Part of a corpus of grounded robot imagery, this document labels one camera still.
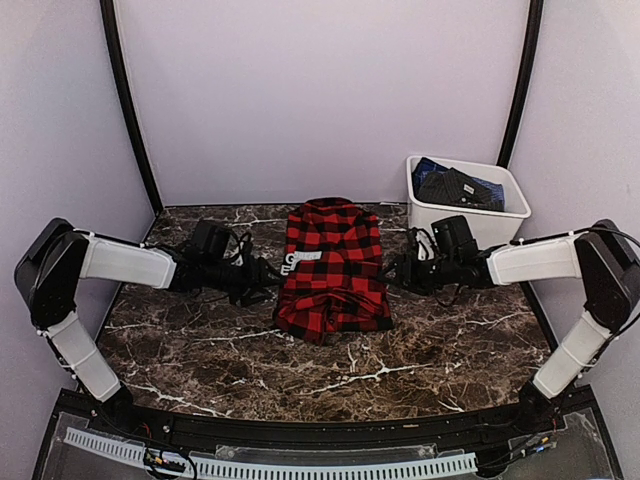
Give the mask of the red black plaid shirt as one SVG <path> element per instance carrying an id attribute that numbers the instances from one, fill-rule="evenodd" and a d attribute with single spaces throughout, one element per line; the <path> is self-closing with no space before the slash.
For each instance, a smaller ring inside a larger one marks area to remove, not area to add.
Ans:
<path id="1" fill-rule="evenodd" d="M 377 215 L 344 198 L 307 201 L 288 215 L 274 324 L 316 345 L 392 329 L 382 267 Z"/>

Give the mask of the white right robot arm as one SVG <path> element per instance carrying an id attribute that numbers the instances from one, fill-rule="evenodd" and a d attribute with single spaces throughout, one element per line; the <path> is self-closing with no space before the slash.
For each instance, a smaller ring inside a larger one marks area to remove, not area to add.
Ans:
<path id="1" fill-rule="evenodd" d="M 558 344 L 523 388 L 527 398 L 511 410 L 510 424 L 521 434 L 545 422 L 547 402 L 593 369 L 639 320 L 639 241 L 609 219 L 486 249 L 463 216 L 439 220 L 430 230 L 412 228 L 408 235 L 407 249 L 379 275 L 386 284 L 423 296 L 450 285 L 528 284 L 544 313 L 575 315 L 574 321 L 552 321 Z"/>

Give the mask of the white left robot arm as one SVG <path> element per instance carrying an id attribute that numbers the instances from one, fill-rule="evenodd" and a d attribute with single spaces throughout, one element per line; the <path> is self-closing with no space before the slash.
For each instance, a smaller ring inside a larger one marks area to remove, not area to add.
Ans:
<path id="1" fill-rule="evenodd" d="M 36 332 L 64 368 L 103 406 L 101 417 L 120 436 L 141 427 L 132 395 L 108 364 L 80 320 L 81 282 L 104 280 L 176 293 L 222 292 L 233 305 L 268 299 L 283 276 L 253 253 L 252 236 L 237 235 L 208 220 L 190 238 L 173 246 L 133 243 L 74 227 L 54 218 L 44 227 L 14 270 L 14 282 Z"/>

